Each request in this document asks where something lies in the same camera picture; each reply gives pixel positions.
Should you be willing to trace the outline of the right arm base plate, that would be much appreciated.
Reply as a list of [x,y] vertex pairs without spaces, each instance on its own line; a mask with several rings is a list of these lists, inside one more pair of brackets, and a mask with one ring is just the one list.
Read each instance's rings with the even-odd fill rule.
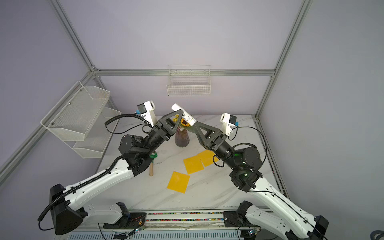
[[245,216],[239,216],[236,211],[224,211],[223,219],[225,228],[260,227],[259,225],[251,224]]

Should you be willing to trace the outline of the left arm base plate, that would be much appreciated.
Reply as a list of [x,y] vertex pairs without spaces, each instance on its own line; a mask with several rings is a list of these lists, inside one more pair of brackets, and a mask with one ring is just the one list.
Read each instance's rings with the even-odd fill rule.
[[138,229],[146,221],[147,213],[130,213],[130,217],[122,216],[116,223],[103,225],[103,229]]

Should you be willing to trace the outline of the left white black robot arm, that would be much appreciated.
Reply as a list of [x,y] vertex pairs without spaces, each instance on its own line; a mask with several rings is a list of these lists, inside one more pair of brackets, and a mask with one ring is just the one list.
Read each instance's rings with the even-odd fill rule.
[[81,226],[89,216],[85,204],[110,187],[144,172],[153,161],[151,155],[176,134],[183,114],[183,110],[177,110],[163,116],[146,137],[124,135],[119,146],[121,155],[104,171],[74,185],[53,186],[50,189],[50,203],[39,215],[38,223],[51,214],[52,230],[56,235],[67,234]]

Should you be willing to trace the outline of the white glue stick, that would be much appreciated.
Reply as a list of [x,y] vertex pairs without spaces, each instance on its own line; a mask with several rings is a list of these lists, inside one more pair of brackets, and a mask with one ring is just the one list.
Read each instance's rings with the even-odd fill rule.
[[191,126],[193,126],[197,122],[196,119],[192,115],[190,115],[186,110],[184,110],[178,104],[173,104],[172,110],[174,112],[181,110],[183,112],[182,119],[185,120]]

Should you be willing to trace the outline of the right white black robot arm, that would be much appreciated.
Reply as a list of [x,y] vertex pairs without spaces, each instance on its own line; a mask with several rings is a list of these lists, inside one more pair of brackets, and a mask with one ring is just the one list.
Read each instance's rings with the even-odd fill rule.
[[196,122],[193,126],[199,143],[232,171],[230,178],[235,187],[265,204],[272,214],[250,202],[238,207],[237,215],[244,222],[265,228],[283,240],[325,240],[329,221],[314,216],[298,207],[274,188],[259,171],[263,166],[260,152],[254,144],[231,146],[227,135],[220,129]]

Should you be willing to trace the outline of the yellow envelope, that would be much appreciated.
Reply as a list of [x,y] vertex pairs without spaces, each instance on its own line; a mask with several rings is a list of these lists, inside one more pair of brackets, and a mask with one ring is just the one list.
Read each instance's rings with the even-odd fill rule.
[[184,159],[183,162],[188,175],[204,170],[204,165],[199,156]]
[[197,156],[201,160],[204,167],[208,167],[214,163],[213,157],[215,153],[209,150],[205,150],[199,153]]
[[173,172],[170,178],[170,181],[168,183],[167,189],[185,194],[188,187],[189,180],[190,180],[189,175]]

